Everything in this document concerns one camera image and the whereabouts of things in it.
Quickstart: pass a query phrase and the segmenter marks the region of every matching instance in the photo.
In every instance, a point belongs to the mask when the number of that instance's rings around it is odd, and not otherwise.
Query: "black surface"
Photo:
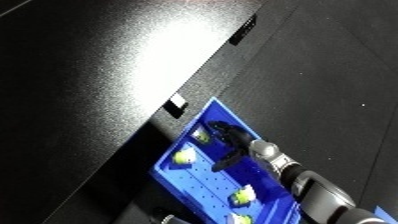
[[[398,72],[398,1],[320,0],[328,13],[386,65]]]
[[[260,1],[32,1],[0,19],[0,222],[40,223]]]

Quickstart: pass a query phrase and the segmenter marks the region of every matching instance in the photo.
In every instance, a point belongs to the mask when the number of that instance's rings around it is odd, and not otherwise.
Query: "textured floor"
[[[398,217],[398,3],[270,0],[258,20],[181,88],[183,117],[159,110],[49,223],[111,223],[129,203],[115,223],[149,223],[157,206],[194,220],[145,171],[211,96],[361,206]]]

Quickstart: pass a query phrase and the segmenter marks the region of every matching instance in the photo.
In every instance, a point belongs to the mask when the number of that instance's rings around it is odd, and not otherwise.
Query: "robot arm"
[[[371,212],[356,208],[352,198],[332,182],[305,169],[281,152],[277,145],[254,139],[245,129],[222,121],[209,125],[219,132],[219,139],[234,150],[213,166],[225,169],[249,155],[284,186],[300,204],[303,217],[313,223],[365,224],[386,223]]]
[[[271,173],[300,204],[307,219],[315,223],[385,223],[374,214],[356,208],[352,198],[319,174],[306,170],[282,153],[278,146],[253,140],[249,155]]]

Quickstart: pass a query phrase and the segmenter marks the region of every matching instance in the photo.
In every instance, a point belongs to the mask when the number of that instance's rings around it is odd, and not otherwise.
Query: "black table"
[[[36,0],[3,15],[0,222],[43,222],[261,3]]]

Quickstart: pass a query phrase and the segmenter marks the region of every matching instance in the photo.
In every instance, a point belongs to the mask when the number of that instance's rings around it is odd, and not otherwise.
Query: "blue tray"
[[[250,215],[255,224],[298,223],[300,215],[297,203],[250,158],[244,158],[235,166],[221,172],[211,171],[214,161],[231,150],[213,137],[214,133],[207,126],[207,122],[212,120],[240,125],[256,138],[260,138],[226,106],[212,98],[153,166],[150,174],[206,224],[227,223],[227,216],[231,212]],[[204,127],[211,136],[208,144],[191,136],[199,126]],[[172,161],[172,156],[184,148],[195,149],[196,161],[190,165],[177,165]],[[254,188],[257,199],[246,206],[237,207],[231,204],[230,195],[247,184]]]

